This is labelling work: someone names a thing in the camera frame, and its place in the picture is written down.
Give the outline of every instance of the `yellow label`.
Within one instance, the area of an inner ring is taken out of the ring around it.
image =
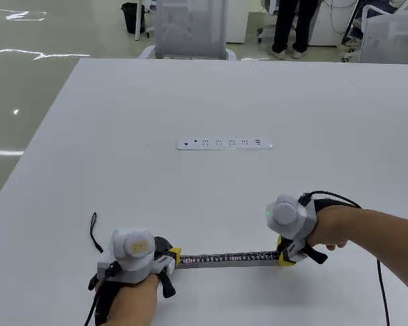
[[[131,244],[131,254],[142,253],[148,250],[148,242],[146,240],[137,241]]]

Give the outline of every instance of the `gray floor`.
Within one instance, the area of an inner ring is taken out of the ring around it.
[[[136,42],[119,0],[0,0],[0,189],[79,58],[136,58],[153,38]],[[238,60],[273,60],[257,44],[264,13],[250,13]],[[336,48],[311,48],[306,61],[336,61]]]

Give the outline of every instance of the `power strip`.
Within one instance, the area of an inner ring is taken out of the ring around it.
[[[271,148],[270,141],[263,137],[187,137],[177,141],[180,151]]]

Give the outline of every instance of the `person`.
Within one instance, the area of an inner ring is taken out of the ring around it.
[[[270,54],[279,60],[285,59],[291,26],[293,25],[295,10],[299,0],[279,0],[278,20],[274,34],[274,44]],[[294,59],[299,60],[306,54],[310,37],[312,17],[318,6],[318,0],[300,0],[299,15],[296,26],[296,42],[293,44]]]
[[[352,241],[372,253],[408,286],[408,219],[348,206],[329,206],[317,214],[310,246],[329,250]],[[155,314],[158,279],[124,287],[113,301],[104,326],[149,326]]]

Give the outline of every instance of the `trash can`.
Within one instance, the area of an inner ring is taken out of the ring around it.
[[[125,25],[127,26],[127,31],[131,34],[136,33],[136,9],[137,3],[124,3],[121,6],[124,12]],[[141,33],[145,32],[145,6],[142,5],[141,8]]]

